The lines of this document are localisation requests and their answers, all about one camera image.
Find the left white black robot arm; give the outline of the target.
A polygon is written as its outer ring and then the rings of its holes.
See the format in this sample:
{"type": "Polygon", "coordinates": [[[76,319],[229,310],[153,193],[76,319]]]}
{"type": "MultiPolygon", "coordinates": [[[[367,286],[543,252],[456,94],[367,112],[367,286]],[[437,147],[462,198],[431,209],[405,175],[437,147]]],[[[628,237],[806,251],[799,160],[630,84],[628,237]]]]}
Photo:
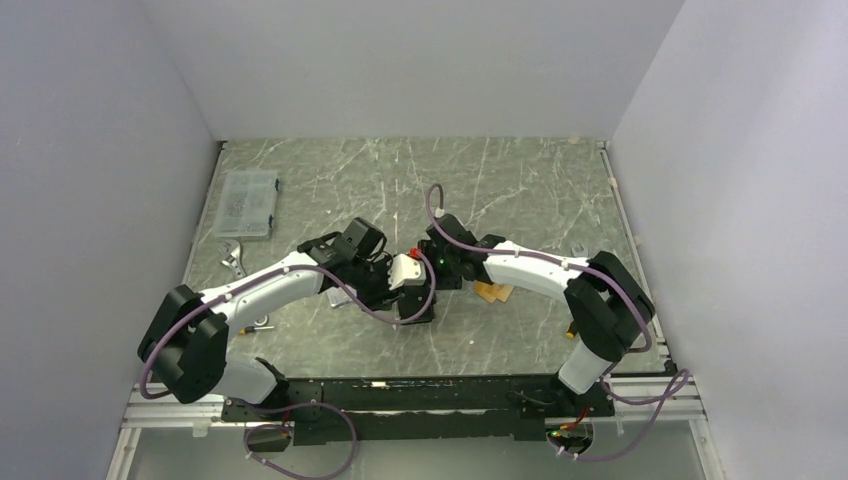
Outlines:
{"type": "Polygon", "coordinates": [[[170,290],[144,334],[139,392],[154,399],[155,377],[183,404],[208,394],[235,397],[264,420],[287,406],[284,375],[269,361],[231,359],[229,345],[240,330],[282,307],[343,285],[367,309],[386,310],[391,258],[385,234],[356,217],[342,232],[307,240],[270,266],[202,291],[182,284],[170,290]]]}

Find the clear plastic screw box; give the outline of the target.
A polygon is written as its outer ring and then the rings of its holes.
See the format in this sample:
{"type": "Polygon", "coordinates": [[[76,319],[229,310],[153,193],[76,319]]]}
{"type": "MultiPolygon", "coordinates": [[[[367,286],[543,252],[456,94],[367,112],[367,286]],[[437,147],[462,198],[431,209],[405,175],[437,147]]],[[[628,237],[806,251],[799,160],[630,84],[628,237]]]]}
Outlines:
{"type": "Polygon", "coordinates": [[[237,170],[226,174],[212,235],[258,240],[271,236],[281,182],[274,170],[237,170]]]}

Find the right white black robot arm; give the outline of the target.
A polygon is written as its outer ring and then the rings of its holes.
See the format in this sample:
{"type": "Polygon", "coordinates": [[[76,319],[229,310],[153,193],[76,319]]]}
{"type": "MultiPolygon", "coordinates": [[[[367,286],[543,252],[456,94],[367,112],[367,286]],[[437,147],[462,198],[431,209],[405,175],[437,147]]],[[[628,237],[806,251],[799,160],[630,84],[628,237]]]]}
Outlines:
{"type": "Polygon", "coordinates": [[[453,274],[519,287],[568,306],[578,342],[550,391],[560,413],[578,413],[589,402],[590,388],[626,354],[651,348],[648,325],[656,308],[613,253],[562,257],[499,235],[477,238],[452,214],[433,218],[426,234],[453,274]]]}

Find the black leather card holder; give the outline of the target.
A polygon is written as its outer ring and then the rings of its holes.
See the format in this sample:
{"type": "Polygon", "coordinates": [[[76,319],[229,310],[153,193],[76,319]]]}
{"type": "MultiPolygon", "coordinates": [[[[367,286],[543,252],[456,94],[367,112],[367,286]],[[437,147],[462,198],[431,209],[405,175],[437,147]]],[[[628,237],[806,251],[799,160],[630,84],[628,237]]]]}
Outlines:
{"type": "Polygon", "coordinates": [[[399,320],[408,324],[430,323],[435,319],[435,299],[427,303],[430,294],[428,284],[404,286],[400,288],[400,297],[396,302],[399,320]]]}

